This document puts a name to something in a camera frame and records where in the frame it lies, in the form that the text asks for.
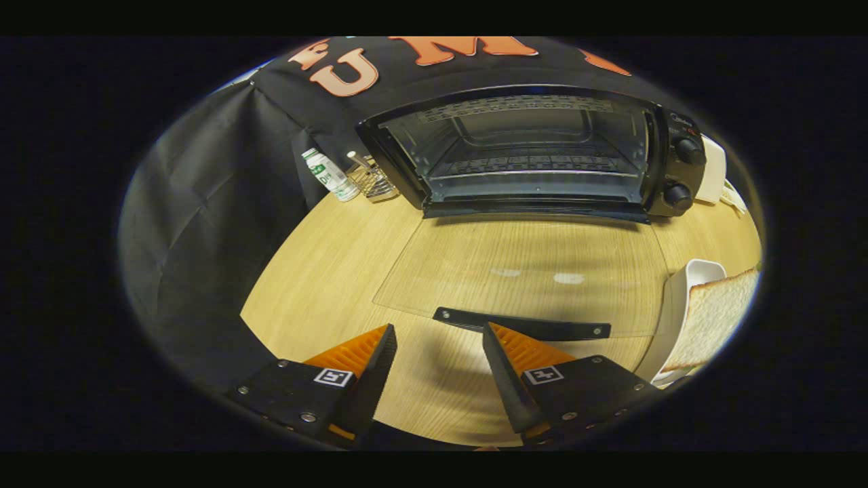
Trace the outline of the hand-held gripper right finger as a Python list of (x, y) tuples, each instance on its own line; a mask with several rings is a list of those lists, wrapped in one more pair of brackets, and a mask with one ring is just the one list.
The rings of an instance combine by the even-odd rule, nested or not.
[(578, 359), (504, 325), (484, 325), (481, 343), (524, 447), (583, 443), (663, 398), (663, 389), (607, 357)]

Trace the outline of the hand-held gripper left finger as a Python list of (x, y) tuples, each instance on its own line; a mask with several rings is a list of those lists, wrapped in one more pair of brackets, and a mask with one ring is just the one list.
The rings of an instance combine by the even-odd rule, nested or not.
[(231, 401), (289, 432), (341, 449), (373, 424), (397, 352), (392, 324), (306, 361), (275, 359), (231, 388)]

